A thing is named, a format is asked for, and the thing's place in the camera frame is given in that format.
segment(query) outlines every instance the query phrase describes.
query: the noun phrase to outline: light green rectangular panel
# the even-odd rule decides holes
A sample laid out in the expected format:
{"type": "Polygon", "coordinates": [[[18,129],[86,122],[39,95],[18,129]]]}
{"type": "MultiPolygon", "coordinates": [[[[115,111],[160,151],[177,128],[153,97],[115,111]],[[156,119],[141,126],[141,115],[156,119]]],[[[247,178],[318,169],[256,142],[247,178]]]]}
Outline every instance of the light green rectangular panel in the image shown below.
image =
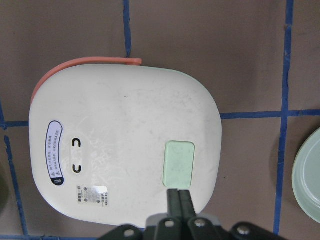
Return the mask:
{"type": "Polygon", "coordinates": [[[170,189],[191,186],[195,145],[188,141],[168,141],[165,145],[163,184],[170,189]]]}

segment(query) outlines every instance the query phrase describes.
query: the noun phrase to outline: red handle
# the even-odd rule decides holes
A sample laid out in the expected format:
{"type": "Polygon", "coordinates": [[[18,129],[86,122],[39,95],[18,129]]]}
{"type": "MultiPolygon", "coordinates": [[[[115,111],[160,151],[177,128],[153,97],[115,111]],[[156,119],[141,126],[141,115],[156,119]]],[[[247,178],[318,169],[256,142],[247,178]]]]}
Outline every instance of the red handle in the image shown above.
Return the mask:
{"type": "Polygon", "coordinates": [[[54,74],[62,71],[63,69],[71,68],[77,65],[82,64],[90,64],[90,63],[115,63],[115,64],[127,64],[127,65],[141,65],[142,59],[141,58],[125,58],[125,57],[105,57],[105,56],[90,56],[90,57],[82,57],[77,58],[74,60],[70,60],[67,62],[64,62],[55,68],[51,69],[46,75],[44,75],[41,80],[37,83],[35,86],[32,97],[31,97],[31,103],[34,100],[34,97],[39,90],[39,88],[42,86],[42,84],[45,83],[51,76],[54,74]]]}

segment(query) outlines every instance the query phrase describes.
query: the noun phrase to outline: green plate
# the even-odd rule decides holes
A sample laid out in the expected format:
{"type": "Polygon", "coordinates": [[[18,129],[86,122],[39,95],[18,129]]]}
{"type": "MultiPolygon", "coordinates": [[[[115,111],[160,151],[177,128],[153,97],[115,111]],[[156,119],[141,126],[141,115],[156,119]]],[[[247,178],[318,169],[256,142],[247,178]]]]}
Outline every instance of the green plate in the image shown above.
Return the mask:
{"type": "Polygon", "coordinates": [[[295,158],[292,187],[303,211],[320,223],[320,128],[305,141],[295,158]]]}

